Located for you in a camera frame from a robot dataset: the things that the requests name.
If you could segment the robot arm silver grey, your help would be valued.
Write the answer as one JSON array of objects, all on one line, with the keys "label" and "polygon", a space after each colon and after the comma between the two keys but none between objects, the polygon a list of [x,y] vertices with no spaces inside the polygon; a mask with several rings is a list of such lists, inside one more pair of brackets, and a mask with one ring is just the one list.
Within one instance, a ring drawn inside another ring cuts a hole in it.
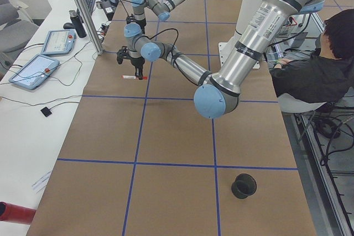
[{"label": "robot arm silver grey", "polygon": [[261,60],[285,21],[293,15],[317,12],[323,5],[324,0],[261,0],[216,73],[192,61],[175,45],[150,39],[143,34],[138,22],[127,24],[124,36],[130,57],[150,62],[163,59],[194,83],[197,86],[194,94],[196,110],[203,117],[213,119],[232,112],[238,106],[242,82]]},{"label": "robot arm silver grey", "polygon": [[147,25],[145,17],[145,8],[149,8],[157,17],[159,21],[166,21],[170,17],[170,13],[185,0],[165,0],[163,3],[158,0],[130,0],[133,8],[133,22],[138,24],[138,27],[145,33],[145,26]]}]

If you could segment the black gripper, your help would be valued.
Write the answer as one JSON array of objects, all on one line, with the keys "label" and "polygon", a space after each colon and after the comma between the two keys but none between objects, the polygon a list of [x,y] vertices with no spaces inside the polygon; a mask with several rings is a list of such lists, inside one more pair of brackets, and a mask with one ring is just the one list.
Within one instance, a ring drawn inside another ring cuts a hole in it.
[{"label": "black gripper", "polygon": [[137,24],[140,26],[142,33],[145,33],[146,20],[138,20]]},{"label": "black gripper", "polygon": [[131,58],[131,64],[135,67],[135,76],[137,79],[143,79],[143,65],[145,63],[144,57]]}]

